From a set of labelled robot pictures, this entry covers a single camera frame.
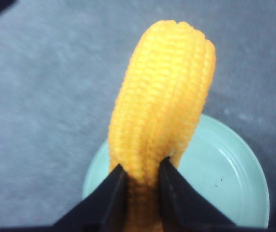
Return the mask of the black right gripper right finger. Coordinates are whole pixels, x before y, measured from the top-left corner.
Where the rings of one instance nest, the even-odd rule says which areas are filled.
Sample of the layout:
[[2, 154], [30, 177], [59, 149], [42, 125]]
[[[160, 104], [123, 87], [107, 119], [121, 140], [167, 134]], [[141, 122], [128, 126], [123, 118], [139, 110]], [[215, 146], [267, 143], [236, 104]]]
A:
[[165, 232], [235, 231], [235, 223], [194, 190], [169, 158], [159, 167], [159, 205]]

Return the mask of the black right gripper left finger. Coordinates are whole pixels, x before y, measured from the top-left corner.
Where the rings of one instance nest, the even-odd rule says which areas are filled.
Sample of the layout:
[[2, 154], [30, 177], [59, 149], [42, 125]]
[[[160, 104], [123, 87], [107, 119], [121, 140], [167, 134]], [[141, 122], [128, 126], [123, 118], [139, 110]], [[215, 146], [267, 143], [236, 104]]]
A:
[[121, 232], [127, 209], [127, 173], [121, 165], [53, 226], [53, 232]]

